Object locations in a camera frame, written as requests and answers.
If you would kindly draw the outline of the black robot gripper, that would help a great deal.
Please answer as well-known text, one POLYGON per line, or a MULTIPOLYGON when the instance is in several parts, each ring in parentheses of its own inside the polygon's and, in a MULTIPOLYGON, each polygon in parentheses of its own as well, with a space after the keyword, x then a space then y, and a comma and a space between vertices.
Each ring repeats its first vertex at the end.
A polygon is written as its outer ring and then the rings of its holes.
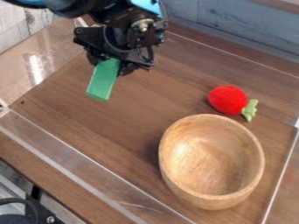
POLYGON ((132 48, 120 29, 105 25, 77 27, 73 42, 84 47, 91 65, 109 59, 120 60, 119 76, 129 75, 137 69, 149 70, 155 65, 153 48, 132 48))

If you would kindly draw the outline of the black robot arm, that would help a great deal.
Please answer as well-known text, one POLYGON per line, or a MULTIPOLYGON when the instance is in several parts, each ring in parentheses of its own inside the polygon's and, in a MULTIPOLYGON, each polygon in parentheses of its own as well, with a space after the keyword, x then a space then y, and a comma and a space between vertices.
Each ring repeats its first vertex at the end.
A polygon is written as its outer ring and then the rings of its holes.
POLYGON ((96 25, 73 30, 73 42, 84 47, 91 64, 119 60, 119 75, 153 67, 153 48, 164 42, 168 28, 161 0, 4 1, 20 7, 46 9, 64 18, 91 17, 96 25))

